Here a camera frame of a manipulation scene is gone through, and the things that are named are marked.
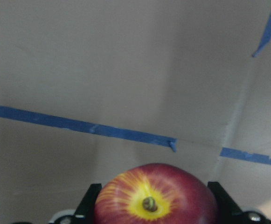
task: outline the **screw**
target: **screw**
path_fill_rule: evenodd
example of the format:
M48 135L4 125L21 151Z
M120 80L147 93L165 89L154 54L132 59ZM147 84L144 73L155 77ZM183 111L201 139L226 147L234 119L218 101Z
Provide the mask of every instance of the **screw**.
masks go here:
M255 212L249 212L248 213L248 218L251 220L251 221L254 221L254 222L260 222L261 221L261 217L259 214L255 213Z
M71 223L71 218L65 217L60 221L60 224L70 224Z

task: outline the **apple stem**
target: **apple stem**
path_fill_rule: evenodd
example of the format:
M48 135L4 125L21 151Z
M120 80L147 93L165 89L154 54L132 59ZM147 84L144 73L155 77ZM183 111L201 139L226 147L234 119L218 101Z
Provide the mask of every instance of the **apple stem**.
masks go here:
M157 205L156 205L155 199L152 198L151 196L150 197L146 197L143 200L143 207L147 211L152 211L152 212L156 211L157 210Z

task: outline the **blue tape strip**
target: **blue tape strip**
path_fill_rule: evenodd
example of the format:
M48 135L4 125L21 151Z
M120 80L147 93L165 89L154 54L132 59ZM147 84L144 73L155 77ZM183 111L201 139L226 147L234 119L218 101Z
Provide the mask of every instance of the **blue tape strip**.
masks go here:
M220 156L271 165L271 159L269 158L268 155L250 154L247 152L231 148L222 148Z
M258 49L256 50L255 53L253 53L252 56L257 57L260 54L260 52L263 50L263 48L269 43L270 39L271 39L271 13L270 13L268 22L266 24L266 28L264 30L261 42L258 46Z
M5 106L0 106L0 117L24 121L38 125L64 128L77 132L91 133L108 137L150 143L159 146L166 146L172 148L172 150L176 152L175 144L177 139L161 135L132 131L105 125L98 125L85 121L61 118L42 113L14 109Z

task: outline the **metal bolt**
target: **metal bolt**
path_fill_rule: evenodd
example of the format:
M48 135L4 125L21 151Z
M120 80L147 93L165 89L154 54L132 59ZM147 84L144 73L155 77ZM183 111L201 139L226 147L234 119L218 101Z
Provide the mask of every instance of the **metal bolt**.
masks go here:
M248 218L251 220L251 221L254 221L254 222L260 222L261 221L261 217L259 214L255 213L255 212L249 212L248 213Z
M70 224L71 223L71 218L65 217L60 221L60 224Z

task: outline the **red apple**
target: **red apple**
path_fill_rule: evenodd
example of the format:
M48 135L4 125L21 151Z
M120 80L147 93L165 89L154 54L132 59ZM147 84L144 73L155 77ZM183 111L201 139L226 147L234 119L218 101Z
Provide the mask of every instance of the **red apple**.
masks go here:
M196 177L153 163L119 174L100 191L95 224L215 224L217 204Z

